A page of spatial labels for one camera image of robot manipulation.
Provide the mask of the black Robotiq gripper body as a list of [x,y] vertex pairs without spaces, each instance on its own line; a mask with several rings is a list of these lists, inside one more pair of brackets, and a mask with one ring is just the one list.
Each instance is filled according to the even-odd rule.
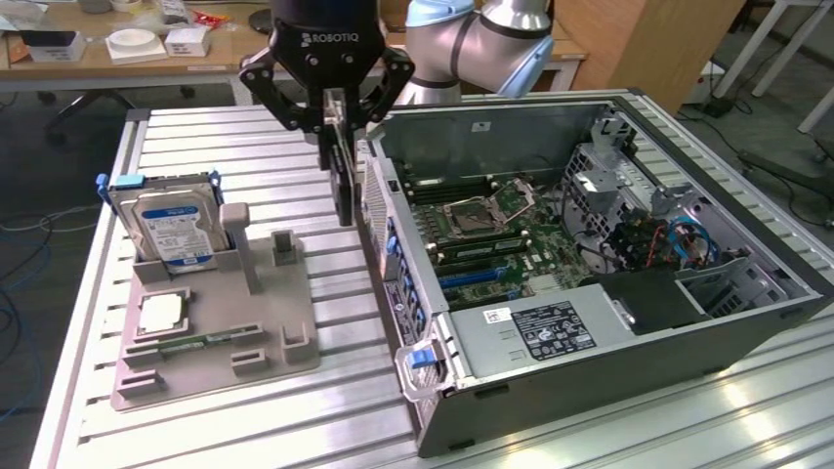
[[275,61],[306,89],[362,85],[384,50],[375,1],[270,2]]

